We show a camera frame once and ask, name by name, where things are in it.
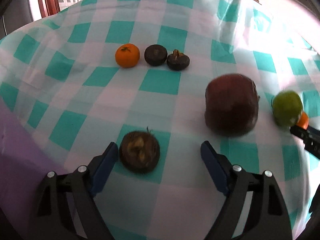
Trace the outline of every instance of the blue gripper pad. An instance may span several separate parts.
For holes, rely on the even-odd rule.
[[[205,141],[201,145],[201,158],[209,171],[209,174],[217,188],[218,191],[222,192],[224,195],[229,193],[227,174],[219,164],[216,156],[218,155],[216,151],[212,148],[208,141]]]
[[[103,153],[103,159],[100,162],[95,173],[92,175],[92,187],[89,190],[89,193],[92,197],[103,190],[107,179],[118,160],[118,146],[115,143],[110,143],[108,148]]]

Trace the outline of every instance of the orange fruit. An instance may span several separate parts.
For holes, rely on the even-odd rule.
[[[120,67],[129,68],[137,65],[140,59],[140,51],[133,44],[124,44],[116,51],[116,62]]]
[[[305,112],[302,112],[302,115],[299,119],[299,121],[296,124],[297,126],[303,128],[303,129],[307,129],[309,126],[309,117]]]

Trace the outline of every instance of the dark purple fruit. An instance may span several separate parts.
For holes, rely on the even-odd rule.
[[[149,131],[133,131],[124,136],[119,156],[128,170],[147,173],[153,171],[159,161],[160,146]]]
[[[205,123],[222,136],[244,135],[256,125],[259,98],[256,85],[244,75],[215,78],[205,91]]]
[[[189,64],[190,58],[177,49],[167,57],[167,65],[171,70],[180,71],[188,67]]]
[[[151,66],[160,66],[167,59],[168,52],[164,46],[155,44],[146,48],[144,51],[144,59]]]

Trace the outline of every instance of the purple surface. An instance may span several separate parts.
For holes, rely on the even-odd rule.
[[[0,206],[22,237],[35,190],[49,171],[67,173],[38,148],[0,98]]]

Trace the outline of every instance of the checkered tablecloth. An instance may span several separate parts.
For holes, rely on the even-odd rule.
[[[129,42],[141,59],[120,69],[114,54]],[[148,66],[143,53],[152,44],[183,51],[190,66]],[[273,172],[296,236],[308,219],[319,163],[276,127],[270,102],[283,89],[296,90],[320,128],[319,69],[311,46],[252,0],[83,0],[0,41],[0,95],[65,169],[88,164],[132,130],[148,127],[158,139],[152,173],[135,175],[118,162],[95,197],[117,240],[205,237],[225,200],[201,160],[205,140],[247,171]],[[255,129],[239,138],[217,137],[204,123],[205,88],[226,73],[250,77],[261,96]]]

